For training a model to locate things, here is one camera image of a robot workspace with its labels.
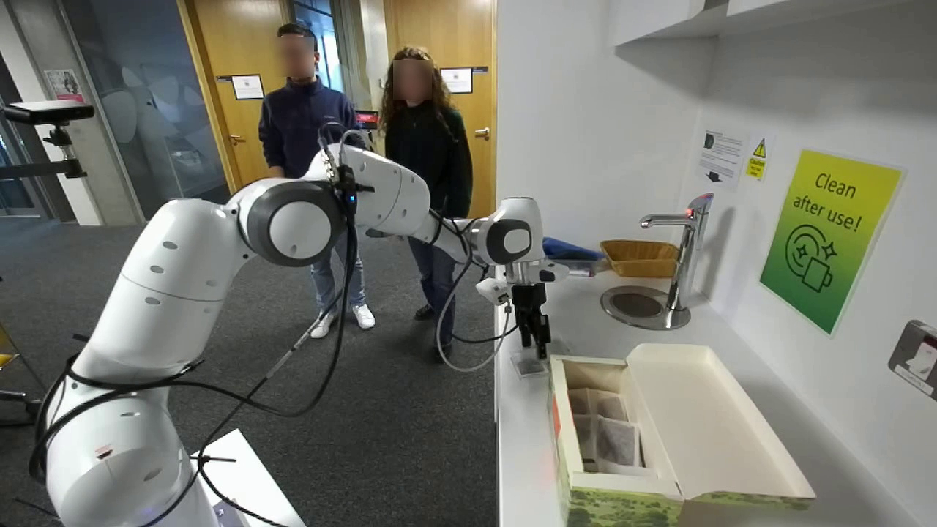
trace green sign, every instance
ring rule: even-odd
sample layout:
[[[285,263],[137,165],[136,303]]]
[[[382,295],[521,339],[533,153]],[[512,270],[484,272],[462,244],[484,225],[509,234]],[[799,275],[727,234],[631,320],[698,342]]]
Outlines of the green sign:
[[[831,335],[902,172],[805,149],[761,284]]]

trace woman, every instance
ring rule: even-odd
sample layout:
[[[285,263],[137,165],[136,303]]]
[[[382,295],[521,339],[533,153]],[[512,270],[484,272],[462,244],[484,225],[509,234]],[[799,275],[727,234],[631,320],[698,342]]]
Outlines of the woman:
[[[461,111],[448,102],[439,70],[429,49],[404,46],[386,74],[382,121],[386,128],[386,158],[420,172],[430,187],[430,209],[439,216],[470,216],[471,156]],[[410,240],[423,275],[426,307],[415,320],[437,320],[454,289],[454,262],[423,240]],[[442,317],[442,351],[451,350],[456,306]]]

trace man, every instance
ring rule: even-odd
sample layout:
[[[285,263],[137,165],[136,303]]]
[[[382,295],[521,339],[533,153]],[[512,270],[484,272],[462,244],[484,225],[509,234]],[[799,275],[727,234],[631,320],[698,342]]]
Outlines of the man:
[[[354,105],[339,93],[326,85],[320,85],[317,70],[320,70],[320,52],[314,44],[314,33],[303,23],[285,23],[279,33],[303,33],[298,38],[285,38],[290,49],[275,49],[285,57],[273,57],[273,66],[282,67],[282,74],[273,67],[273,77],[287,77],[287,85],[266,93],[263,101],[263,115],[260,115],[260,143],[263,156],[269,165],[273,177],[287,177],[298,178],[306,177],[307,165],[320,153],[320,128],[358,128]],[[333,253],[347,268],[347,234],[339,234],[339,244]],[[333,298],[333,272],[332,272],[332,253],[314,262],[314,278],[317,278],[317,303],[320,303],[320,325],[312,329],[312,339],[328,336],[339,303]],[[350,282],[350,306],[353,317],[360,329],[374,329],[374,313],[366,306],[366,282],[363,282],[363,263],[360,257],[353,268],[353,282]]]

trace wall socket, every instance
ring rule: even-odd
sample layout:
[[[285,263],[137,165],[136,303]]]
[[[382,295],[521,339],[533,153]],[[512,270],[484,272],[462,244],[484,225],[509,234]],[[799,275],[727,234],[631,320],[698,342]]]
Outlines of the wall socket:
[[[888,366],[937,401],[937,329],[910,320],[888,361]]]

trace poster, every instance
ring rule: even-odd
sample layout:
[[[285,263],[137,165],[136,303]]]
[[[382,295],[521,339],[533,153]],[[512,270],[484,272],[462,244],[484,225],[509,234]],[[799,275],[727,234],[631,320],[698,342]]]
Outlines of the poster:
[[[890,168],[805,149],[761,284],[831,335],[899,178]]]
[[[451,93],[471,93],[471,67],[439,70],[439,77]]]
[[[263,101],[260,77],[231,77],[234,101]]]
[[[48,89],[49,89],[54,101],[86,102],[86,98],[79,92],[79,77],[74,70],[44,70],[44,77],[48,77]]]

